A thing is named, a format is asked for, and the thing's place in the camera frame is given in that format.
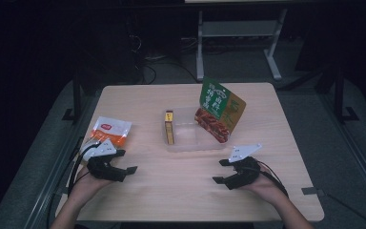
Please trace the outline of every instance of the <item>hand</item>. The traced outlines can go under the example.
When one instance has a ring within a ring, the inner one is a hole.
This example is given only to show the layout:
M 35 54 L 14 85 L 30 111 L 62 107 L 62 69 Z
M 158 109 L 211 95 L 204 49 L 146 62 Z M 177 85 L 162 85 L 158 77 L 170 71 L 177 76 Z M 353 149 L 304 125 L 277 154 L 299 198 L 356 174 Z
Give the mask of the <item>hand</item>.
M 271 173 L 263 164 L 259 163 L 259 165 L 260 171 Z M 270 179 L 262 174 L 253 183 L 242 186 L 240 189 L 252 191 L 271 204 L 280 201 L 282 198 L 287 198 Z
M 79 171 L 76 180 L 71 194 L 62 206 L 51 229 L 73 229 L 82 207 L 85 206 L 100 189 L 113 182 L 111 180 L 98 179 L 92 176 L 85 166 Z
M 260 164 L 260 170 L 271 173 L 263 164 Z M 287 196 L 275 186 L 275 184 L 262 174 L 251 184 L 240 187 L 240 189 L 249 190 L 263 198 L 273 205 L 275 210 L 281 216 L 284 225 L 288 229 L 311 229 L 313 225 L 305 219 Z
M 79 171 L 76 180 L 68 199 L 72 199 L 80 208 L 91 200 L 100 189 L 113 183 L 111 180 L 98 179 L 92 176 L 86 166 Z

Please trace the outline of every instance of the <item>black cable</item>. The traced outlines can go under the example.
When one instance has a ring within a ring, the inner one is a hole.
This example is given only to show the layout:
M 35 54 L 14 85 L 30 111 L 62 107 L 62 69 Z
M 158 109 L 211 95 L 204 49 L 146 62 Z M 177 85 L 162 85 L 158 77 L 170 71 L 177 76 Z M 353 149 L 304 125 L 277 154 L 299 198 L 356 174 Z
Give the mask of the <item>black cable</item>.
M 196 83 L 201 83 L 201 81 L 198 80 L 197 77 L 195 77 L 195 75 L 193 75 L 186 67 L 182 66 L 181 64 L 177 64 L 177 63 L 173 63 L 173 62 L 168 62 L 168 63 L 151 63 L 151 64 L 152 65 L 175 65 L 175 66 L 180 67 L 181 69 L 185 70 L 192 77 L 192 79 Z
M 287 190 L 285 189 L 284 185 L 281 183 L 280 179 L 278 178 L 278 176 L 275 174 L 275 172 L 270 169 L 270 167 L 268 167 L 269 170 L 275 175 L 275 177 L 273 177 L 271 174 L 267 173 L 267 172 L 264 172 L 264 171 L 260 171 L 260 170 L 256 170 L 255 168 L 252 168 L 252 167 L 240 167 L 239 169 L 243 169 L 243 170 L 250 170 L 250 171 L 254 171 L 254 172 L 257 172 L 261 175 L 263 175 L 264 177 L 268 178 L 269 180 L 271 180 L 274 185 L 279 189 L 281 190 L 281 192 L 284 193 L 285 196 L 287 196 L 287 198 L 289 197 L 288 196 L 288 192 Z
M 78 142 L 76 143 L 76 146 L 79 146 L 80 145 L 80 140 L 83 139 L 83 137 L 79 137 L 79 140 Z M 58 179 L 57 183 L 55 184 L 55 188 L 54 188 L 54 192 L 52 192 L 49 196 L 49 206 L 48 206 L 48 210 L 47 210 L 47 217 L 46 217 L 46 228 L 50 228 L 50 214 L 51 214 L 51 209 L 52 209 L 52 205 L 53 205 L 53 200 L 54 200 L 54 195 L 55 195 L 55 190 L 58 189 L 59 187 L 59 184 L 62 180 L 62 178 L 64 177 L 64 174 L 67 172 L 68 168 L 70 167 L 71 165 L 71 162 L 72 160 L 76 157 L 76 155 L 78 154 L 80 148 L 79 147 L 76 147 L 73 149 L 73 152 L 69 158 L 69 161 L 67 163 L 67 165 L 65 166 L 64 170 L 62 171 L 61 173 L 61 176 L 60 178 Z
M 189 45 L 184 44 L 185 46 L 182 47 L 181 52 L 182 53 L 190 53 L 191 51 L 195 51 L 197 49 L 197 44 L 198 44 L 197 39 L 196 38 L 189 38 L 189 39 L 186 39 L 186 40 L 187 41 L 193 40 L 193 42 L 189 43 Z
M 81 180 L 81 178 L 85 177 L 86 175 L 88 175 L 90 172 L 86 172 L 84 175 L 82 175 L 80 178 L 78 178 L 73 184 L 76 184 L 79 180 Z
M 361 217 L 362 219 L 364 219 L 366 221 L 366 217 L 364 217 L 361 213 L 359 213 L 356 209 L 348 206 L 347 204 L 345 204 L 344 202 L 342 202 L 340 199 L 338 198 L 335 198 L 334 196 L 330 195 L 330 194 L 327 194 L 325 193 L 325 195 L 328 197 L 328 198 L 331 198 L 332 200 L 336 201 L 338 204 L 342 205 L 343 207 L 349 209 L 350 211 L 352 211 L 354 214 L 358 215 L 359 217 Z
M 88 50 L 86 50 L 84 47 L 82 47 L 82 45 L 80 45 L 78 43 L 77 40 L 75 40 L 75 38 L 73 36 L 70 36 L 71 41 L 73 42 L 73 44 L 76 45 L 76 47 L 81 50 L 84 54 L 87 55 L 87 57 L 89 57 L 91 60 L 93 60 L 94 62 L 96 62 L 100 67 L 102 67 L 103 70 L 107 71 L 108 73 L 112 73 L 116 76 L 121 76 L 119 73 L 116 73 L 115 71 L 113 71 L 111 69 L 111 67 L 108 67 L 105 63 L 103 63 L 102 61 L 100 61 L 95 55 L 93 55 L 92 53 L 90 53 Z
M 150 85 L 150 84 L 152 84 L 155 81 L 155 79 L 157 77 L 156 70 L 153 69 L 153 68 L 151 68 L 148 65 L 144 65 L 143 67 L 144 68 L 148 68 L 148 69 L 150 69 L 153 72 L 153 79 L 149 83 L 147 83 L 147 80 L 145 79 L 145 74 L 142 73 L 143 84 Z
M 83 156 L 85 155 L 85 153 L 91 149 L 91 148 L 97 148 L 97 146 L 100 145 L 99 144 L 92 144 L 91 146 L 89 146 L 88 148 L 86 148 L 78 157 L 78 159 L 75 161 L 75 164 L 73 165 L 72 171 L 71 171 L 71 176 L 70 176 L 70 183 L 68 185 L 68 197 L 71 194 L 71 191 L 73 189 L 73 185 L 75 184 L 75 177 L 76 177 L 76 172 L 78 171 L 78 167 L 79 164 L 81 163 Z
M 227 45 L 224 44 L 206 44 L 204 43 L 203 45 L 203 54 L 205 55 L 220 55 L 226 52 L 232 52 L 234 50 L 233 49 L 229 49 L 229 47 Z
M 278 178 L 278 175 L 275 174 L 275 171 L 272 170 L 272 168 L 270 168 L 266 163 L 260 161 L 260 160 L 257 160 L 257 162 L 261 163 L 262 165 L 266 166 L 275 176 L 275 178 L 282 184 L 280 178 Z

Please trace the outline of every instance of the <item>wire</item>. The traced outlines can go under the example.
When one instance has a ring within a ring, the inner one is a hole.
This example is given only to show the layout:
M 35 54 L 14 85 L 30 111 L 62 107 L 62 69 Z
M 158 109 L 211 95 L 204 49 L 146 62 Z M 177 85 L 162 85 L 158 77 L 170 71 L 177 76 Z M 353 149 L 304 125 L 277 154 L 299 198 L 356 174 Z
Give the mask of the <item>wire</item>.
M 132 40 L 134 40 L 134 39 L 138 40 L 138 47 L 136 49 L 132 50 L 132 52 L 138 53 L 138 51 L 141 49 L 141 46 L 142 46 L 141 38 L 139 38 L 139 36 L 136 36 L 136 35 L 130 35 L 130 38 Z
M 158 56 L 154 56 L 154 57 L 145 57 L 145 60 L 149 61 L 149 62 L 155 62 L 161 59 L 165 59 L 166 57 L 168 57 L 167 55 L 158 55 Z
M 83 178 L 84 176 L 86 176 L 86 175 L 88 175 L 90 172 L 88 171 L 88 172 L 86 172 L 84 175 L 82 175 L 80 178 L 78 178 L 76 181 L 75 181 L 75 183 L 74 184 L 76 184 L 79 180 L 81 180 L 81 178 Z
M 180 67 L 181 69 L 185 70 L 196 83 L 201 83 L 201 81 L 199 81 L 186 67 L 184 67 L 181 64 L 168 62 L 168 63 L 151 63 L 151 65 L 175 65 L 175 66 Z
M 234 50 L 235 45 L 230 48 L 229 43 L 226 41 L 221 43 L 220 39 L 209 38 L 203 41 L 203 53 L 206 55 L 220 55 L 226 52 L 233 52 Z
M 61 178 L 58 179 L 56 185 L 55 185 L 55 188 L 54 190 L 57 190 L 58 187 L 59 187 L 59 184 L 62 180 L 62 178 L 64 177 L 64 174 L 67 172 L 68 168 L 70 167 L 71 165 L 71 162 L 72 160 L 76 157 L 76 155 L 78 154 L 79 152 L 79 148 L 75 147 L 72 154 L 71 154 L 71 157 L 67 163 L 67 165 L 65 166 L 64 170 L 62 171 L 61 173 Z M 46 217 L 46 228 L 50 228 L 50 214 L 51 214 L 51 209 L 52 209 L 52 205 L 53 205 L 53 200 L 54 200 L 54 195 L 55 195 L 55 192 L 52 192 L 49 196 L 49 206 L 48 206 L 48 210 L 47 210 L 47 217 Z
M 144 67 L 144 68 L 148 68 L 148 69 L 150 69 L 150 70 L 153 72 L 153 79 L 152 79 L 149 83 L 147 83 L 147 80 L 145 79 L 145 74 L 143 74 L 143 73 L 142 73 L 143 83 L 144 83 L 144 84 L 148 84 L 148 85 L 150 85 L 150 84 L 152 84 L 152 83 L 155 81 L 155 79 L 156 79 L 156 77 L 157 77 L 156 70 L 155 70 L 155 69 L 153 69 L 153 68 L 151 68 L 151 67 L 150 67 L 150 66 L 148 66 L 148 65 L 144 65 L 143 67 Z
M 239 169 L 241 170 L 250 170 L 250 171 L 254 171 L 254 172 L 257 172 L 261 175 L 263 175 L 264 177 L 268 178 L 269 180 L 271 180 L 274 185 L 279 189 L 281 190 L 281 192 L 283 192 L 285 194 L 285 196 L 287 196 L 287 198 L 289 197 L 288 196 L 288 192 L 287 190 L 285 189 L 283 183 L 281 183 L 280 179 L 278 178 L 278 176 L 275 174 L 275 172 L 269 167 L 269 170 L 275 175 L 275 177 L 273 177 L 271 174 L 269 174 L 268 172 L 264 172 L 264 171 L 260 171 L 259 169 L 255 169 L 255 168 L 252 168 L 252 167 L 240 167 Z
M 190 38 L 182 38 L 182 42 L 192 41 L 188 45 L 184 44 L 185 46 L 182 47 L 182 53 L 190 53 L 190 51 L 195 50 L 196 44 L 198 43 L 197 38 L 190 37 Z
M 280 182 L 282 184 L 280 178 L 278 178 L 278 175 L 275 174 L 275 171 L 273 171 L 272 168 L 270 168 L 266 163 L 264 163 L 262 161 L 257 160 L 257 162 L 259 162 L 259 163 L 263 164 L 264 166 L 266 166 L 274 174 L 274 176 L 278 180 L 278 182 Z
M 343 207 L 349 209 L 350 211 L 352 211 L 354 214 L 358 215 L 359 217 L 361 217 L 362 219 L 364 219 L 366 221 L 366 217 L 364 217 L 361 213 L 359 213 L 356 209 L 348 206 L 347 204 L 345 204 L 344 202 L 342 202 L 340 199 L 338 198 L 335 198 L 334 196 L 330 195 L 330 194 L 327 194 L 325 193 L 325 195 L 328 197 L 328 198 L 331 198 L 332 200 L 336 201 L 338 204 L 342 205 Z
M 73 189 L 73 185 L 76 183 L 75 177 L 76 177 L 76 172 L 78 171 L 78 167 L 79 164 L 81 163 L 83 156 L 85 155 L 85 153 L 90 150 L 91 148 L 97 148 L 97 146 L 100 145 L 100 143 L 98 144 L 92 144 L 91 146 L 89 146 L 88 148 L 86 148 L 78 157 L 78 159 L 75 161 L 75 164 L 73 165 L 72 171 L 71 171 L 71 176 L 70 176 L 70 183 L 68 186 L 68 197 L 70 196 L 72 189 Z
M 89 51 L 87 51 L 84 47 L 82 47 L 74 38 L 73 36 L 71 36 L 71 41 L 73 42 L 73 44 L 76 45 L 77 48 L 79 48 L 84 54 L 87 55 L 87 57 L 89 57 L 91 60 L 93 60 L 94 62 L 96 62 L 99 66 L 101 66 L 103 68 L 103 70 L 109 72 L 109 73 L 113 73 L 116 76 L 121 76 L 119 73 L 116 73 L 115 71 L 113 71 L 110 67 L 108 67 L 106 64 L 104 64 L 102 61 L 100 61 L 98 58 L 96 58 L 96 56 L 94 56 L 92 53 L 90 53 Z

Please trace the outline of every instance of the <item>clear plastic container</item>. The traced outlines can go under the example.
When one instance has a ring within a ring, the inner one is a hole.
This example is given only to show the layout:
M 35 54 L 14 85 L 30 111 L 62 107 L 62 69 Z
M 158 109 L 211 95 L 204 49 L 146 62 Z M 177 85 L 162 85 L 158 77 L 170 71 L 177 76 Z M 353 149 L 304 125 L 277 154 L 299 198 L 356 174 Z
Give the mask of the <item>clear plastic container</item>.
M 170 108 L 162 114 L 162 137 L 169 152 L 221 150 L 225 143 L 219 143 L 213 135 L 199 126 L 194 115 L 198 107 Z M 168 144 L 165 130 L 165 112 L 173 111 L 174 144 Z

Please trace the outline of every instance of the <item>wooden table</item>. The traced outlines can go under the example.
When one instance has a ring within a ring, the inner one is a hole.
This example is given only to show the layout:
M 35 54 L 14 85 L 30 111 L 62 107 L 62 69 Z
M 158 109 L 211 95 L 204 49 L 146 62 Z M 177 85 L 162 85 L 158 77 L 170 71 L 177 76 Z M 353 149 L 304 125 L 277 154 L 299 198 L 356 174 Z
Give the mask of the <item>wooden table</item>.
M 125 150 L 113 166 L 138 166 L 134 175 L 101 190 L 79 220 L 110 221 L 268 221 L 275 209 L 250 192 L 230 191 L 212 177 L 234 174 L 218 161 L 233 146 L 261 143 L 254 157 L 267 163 L 286 186 L 290 199 L 311 221 L 324 217 L 275 89 L 268 83 L 223 84 L 247 102 L 246 110 L 223 150 L 170 153 L 162 139 L 163 111 L 198 106 L 200 84 L 111 86 L 103 90 L 86 137 L 99 116 L 132 122 Z

